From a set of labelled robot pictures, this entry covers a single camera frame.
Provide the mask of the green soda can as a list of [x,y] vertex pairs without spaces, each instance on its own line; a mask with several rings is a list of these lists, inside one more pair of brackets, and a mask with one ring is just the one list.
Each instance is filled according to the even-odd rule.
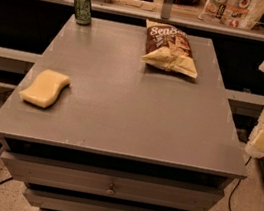
[[74,0],[75,19],[78,24],[91,24],[91,0]]

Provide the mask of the yellow sponge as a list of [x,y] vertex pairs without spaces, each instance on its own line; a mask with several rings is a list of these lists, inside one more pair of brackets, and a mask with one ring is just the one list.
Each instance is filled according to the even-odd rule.
[[20,97],[35,106],[47,108],[56,102],[60,92],[70,84],[70,77],[46,69],[37,75],[28,88],[20,91]]

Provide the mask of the printed snack bag background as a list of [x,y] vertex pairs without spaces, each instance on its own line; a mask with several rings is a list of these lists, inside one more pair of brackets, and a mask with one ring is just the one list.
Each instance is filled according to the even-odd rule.
[[208,23],[250,30],[264,15],[264,0],[205,0],[198,18]]

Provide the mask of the brown chip bag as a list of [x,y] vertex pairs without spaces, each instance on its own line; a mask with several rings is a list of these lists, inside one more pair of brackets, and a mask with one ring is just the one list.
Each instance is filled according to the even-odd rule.
[[164,71],[175,71],[196,78],[188,36],[173,25],[146,21],[147,40],[142,61]]

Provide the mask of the grey drawer cabinet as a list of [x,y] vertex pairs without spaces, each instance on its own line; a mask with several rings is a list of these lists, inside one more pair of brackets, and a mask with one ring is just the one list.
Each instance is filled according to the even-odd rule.
[[[46,109],[11,94],[0,108],[3,153],[222,191],[243,178],[246,168],[212,42],[190,39],[198,70],[191,79],[144,64],[145,41],[139,26],[66,22],[32,70],[59,71],[70,77],[70,85]],[[49,194],[186,211],[22,183],[26,190]]]

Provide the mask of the top grey drawer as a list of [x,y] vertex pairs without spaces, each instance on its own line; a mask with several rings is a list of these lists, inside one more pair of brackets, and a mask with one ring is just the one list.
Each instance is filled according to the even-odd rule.
[[154,179],[5,151],[1,158],[22,182],[107,196],[186,211],[207,211],[224,193],[221,189]]

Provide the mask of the grey side bench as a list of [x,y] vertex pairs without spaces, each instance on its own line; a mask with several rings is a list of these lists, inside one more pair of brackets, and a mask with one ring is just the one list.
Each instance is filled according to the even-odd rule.
[[0,70],[3,71],[27,74],[38,59],[39,54],[0,47]]

